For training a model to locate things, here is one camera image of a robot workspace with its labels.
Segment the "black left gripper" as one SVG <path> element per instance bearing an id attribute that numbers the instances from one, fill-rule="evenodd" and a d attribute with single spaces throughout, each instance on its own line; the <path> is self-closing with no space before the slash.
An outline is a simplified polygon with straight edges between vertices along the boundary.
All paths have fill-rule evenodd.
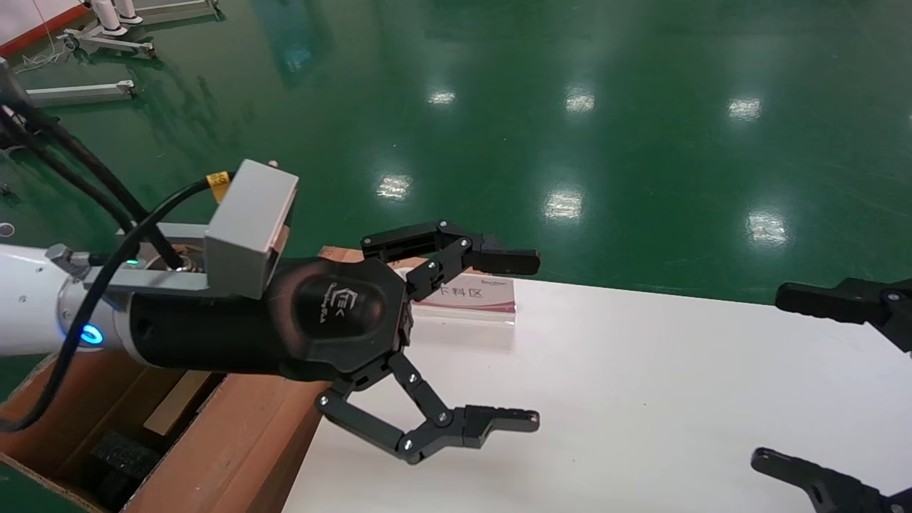
<path id="1" fill-rule="evenodd" d="M 537 411 L 447 407 L 398 352 L 413 327 L 408 298 L 429 298 L 467 269 L 535 275 L 537 250 L 504 248 L 493 236 L 440 220 L 365 236 L 361 252 L 367 260 L 354 263 L 285 259 L 260 299 L 136 294 L 134 353 L 163 369 L 338 378 L 316 399 L 323 418 L 410 465 L 447 447 L 480 449 L 495 431 L 537 431 Z M 384 264 L 417 257 L 425 261 L 407 273 L 406 285 Z M 410 432 L 348 401 L 388 375 L 424 417 Z"/>

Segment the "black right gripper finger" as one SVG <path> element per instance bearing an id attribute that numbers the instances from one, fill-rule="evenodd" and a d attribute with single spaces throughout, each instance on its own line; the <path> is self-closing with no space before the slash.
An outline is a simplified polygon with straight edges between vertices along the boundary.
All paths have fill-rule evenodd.
<path id="1" fill-rule="evenodd" d="M 780 311 L 873 326 L 902 353 L 911 351 L 911 280 L 881 283 L 845 279 L 834 288 L 798 283 L 779 286 Z"/>
<path id="2" fill-rule="evenodd" d="M 852 475 L 772 449 L 755 449 L 753 470 L 807 493 L 815 512 L 910 512 L 911 489 L 886 496 Z"/>

